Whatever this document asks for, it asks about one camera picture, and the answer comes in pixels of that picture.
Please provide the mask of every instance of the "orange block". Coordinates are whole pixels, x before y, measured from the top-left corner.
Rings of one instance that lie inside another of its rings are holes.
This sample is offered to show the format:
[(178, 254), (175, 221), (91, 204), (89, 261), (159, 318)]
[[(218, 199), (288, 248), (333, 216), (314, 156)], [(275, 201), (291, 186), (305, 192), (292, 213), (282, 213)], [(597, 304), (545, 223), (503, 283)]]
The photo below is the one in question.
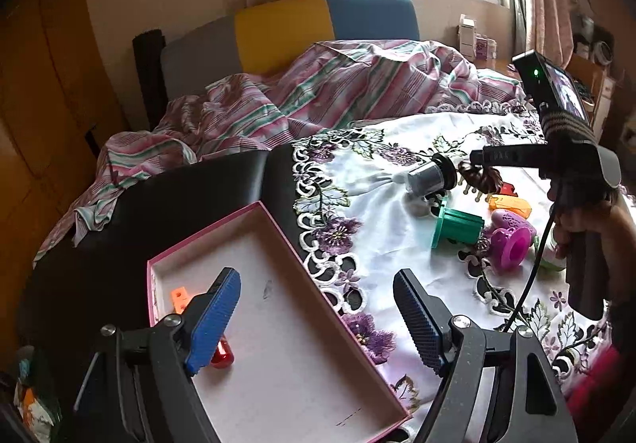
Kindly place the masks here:
[(511, 195), (492, 195), (488, 203), (491, 209), (507, 209), (517, 215), (521, 215), (525, 219), (527, 219), (532, 212), (532, 206), (530, 206), (526, 199)]
[(174, 311), (176, 314), (182, 314), (192, 299), (185, 287), (179, 287), (178, 289), (171, 291), (170, 298), (173, 301)]

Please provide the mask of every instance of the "pink cup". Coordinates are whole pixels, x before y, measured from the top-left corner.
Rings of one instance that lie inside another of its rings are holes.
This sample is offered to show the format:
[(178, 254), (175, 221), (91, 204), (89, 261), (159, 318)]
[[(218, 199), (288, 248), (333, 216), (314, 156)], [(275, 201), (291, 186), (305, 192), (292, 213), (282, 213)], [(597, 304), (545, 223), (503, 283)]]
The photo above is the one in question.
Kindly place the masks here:
[(498, 228), (491, 236), (491, 262), (499, 270), (511, 270), (528, 254), (532, 233), (525, 226)]

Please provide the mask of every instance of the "human hand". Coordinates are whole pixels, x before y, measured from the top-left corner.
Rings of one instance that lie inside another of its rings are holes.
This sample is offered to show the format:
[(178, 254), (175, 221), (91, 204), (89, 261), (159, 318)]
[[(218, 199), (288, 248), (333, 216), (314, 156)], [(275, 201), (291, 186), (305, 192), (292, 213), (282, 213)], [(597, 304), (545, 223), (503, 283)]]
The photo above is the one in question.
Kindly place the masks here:
[[(555, 199), (555, 189), (548, 192)], [(574, 208), (555, 218), (553, 236), (557, 258), (565, 258), (572, 233), (595, 231), (601, 236), (603, 255), (609, 270), (609, 299), (628, 301), (636, 292), (636, 225), (622, 196), (617, 204), (602, 201), (586, 208)]]

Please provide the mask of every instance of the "pink box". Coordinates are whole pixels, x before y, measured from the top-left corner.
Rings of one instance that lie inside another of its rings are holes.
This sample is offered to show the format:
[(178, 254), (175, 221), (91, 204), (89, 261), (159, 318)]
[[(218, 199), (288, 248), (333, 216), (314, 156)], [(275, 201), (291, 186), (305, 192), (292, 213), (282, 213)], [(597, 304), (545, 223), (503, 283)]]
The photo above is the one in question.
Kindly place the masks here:
[(171, 290), (205, 292), (223, 267), (242, 282), (236, 360), (193, 378), (223, 443), (373, 442), (410, 419), (260, 202), (148, 262), (150, 324), (173, 312)]

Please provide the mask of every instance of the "pink striped bedsheet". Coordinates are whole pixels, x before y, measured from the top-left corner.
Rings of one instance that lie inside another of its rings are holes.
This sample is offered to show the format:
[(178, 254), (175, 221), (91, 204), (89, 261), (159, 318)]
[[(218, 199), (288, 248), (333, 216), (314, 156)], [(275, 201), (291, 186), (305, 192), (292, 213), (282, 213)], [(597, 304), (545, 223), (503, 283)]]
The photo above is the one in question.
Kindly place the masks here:
[(435, 41), (328, 41), (283, 73), (228, 76), (200, 96), (168, 104), (152, 132), (122, 132), (102, 147), (95, 182), (42, 243), (34, 265), (73, 226), (75, 245), (102, 230), (124, 190), (182, 165), (246, 150), (271, 150), (354, 120), (396, 118), (472, 105), (523, 107), (518, 81), (476, 70)]

